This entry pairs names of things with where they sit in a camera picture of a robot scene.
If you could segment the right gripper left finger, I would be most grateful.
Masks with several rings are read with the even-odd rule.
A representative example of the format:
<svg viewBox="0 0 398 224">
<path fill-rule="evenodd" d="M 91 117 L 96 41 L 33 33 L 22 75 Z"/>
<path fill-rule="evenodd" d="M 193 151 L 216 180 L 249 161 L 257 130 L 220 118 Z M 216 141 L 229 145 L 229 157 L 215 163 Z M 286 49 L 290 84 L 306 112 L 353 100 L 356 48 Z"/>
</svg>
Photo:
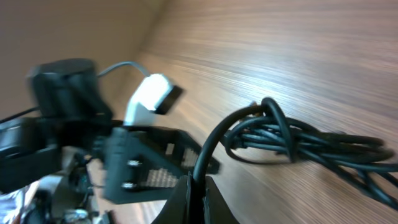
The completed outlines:
<svg viewBox="0 0 398 224">
<path fill-rule="evenodd" d="M 190 176 L 183 175 L 174 187 L 171 196 L 152 224 L 186 223 L 187 196 L 190 190 Z"/>
</svg>

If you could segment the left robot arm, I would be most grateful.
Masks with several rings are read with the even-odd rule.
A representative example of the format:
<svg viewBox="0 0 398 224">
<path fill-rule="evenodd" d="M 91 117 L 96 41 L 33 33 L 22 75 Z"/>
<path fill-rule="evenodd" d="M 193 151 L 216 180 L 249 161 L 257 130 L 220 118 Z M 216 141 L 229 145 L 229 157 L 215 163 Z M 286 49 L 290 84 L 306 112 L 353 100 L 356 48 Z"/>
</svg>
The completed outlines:
<svg viewBox="0 0 398 224">
<path fill-rule="evenodd" d="M 115 204 L 165 200 L 193 172 L 201 146 L 180 129 L 154 126 L 183 90 L 163 74 L 144 79 L 115 120 L 98 88 L 94 61 L 72 58 L 35 67 L 29 80 L 38 117 L 27 111 L 1 121 L 1 192 L 21 189 L 62 169 L 62 149 L 103 162 L 103 197 Z"/>
</svg>

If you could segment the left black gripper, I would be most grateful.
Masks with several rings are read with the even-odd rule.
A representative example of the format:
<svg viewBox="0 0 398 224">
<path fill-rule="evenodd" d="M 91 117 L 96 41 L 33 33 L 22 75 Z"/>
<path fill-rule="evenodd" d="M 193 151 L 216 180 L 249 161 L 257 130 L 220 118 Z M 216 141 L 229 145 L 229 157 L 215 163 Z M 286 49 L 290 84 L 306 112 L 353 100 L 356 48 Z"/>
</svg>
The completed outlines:
<svg viewBox="0 0 398 224">
<path fill-rule="evenodd" d="M 100 195 L 116 205 L 166 200 L 178 179 L 193 171 L 200 151 L 181 129 L 113 121 L 99 152 Z"/>
</svg>

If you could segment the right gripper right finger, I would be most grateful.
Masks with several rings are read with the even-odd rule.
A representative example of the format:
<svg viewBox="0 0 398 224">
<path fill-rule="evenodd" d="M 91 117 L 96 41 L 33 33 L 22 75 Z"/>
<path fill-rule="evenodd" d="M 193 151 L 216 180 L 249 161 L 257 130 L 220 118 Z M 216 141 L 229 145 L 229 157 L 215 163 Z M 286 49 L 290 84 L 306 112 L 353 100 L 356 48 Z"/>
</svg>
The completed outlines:
<svg viewBox="0 0 398 224">
<path fill-rule="evenodd" d="M 205 178 L 203 211 L 205 224 L 239 224 L 210 176 Z"/>
</svg>

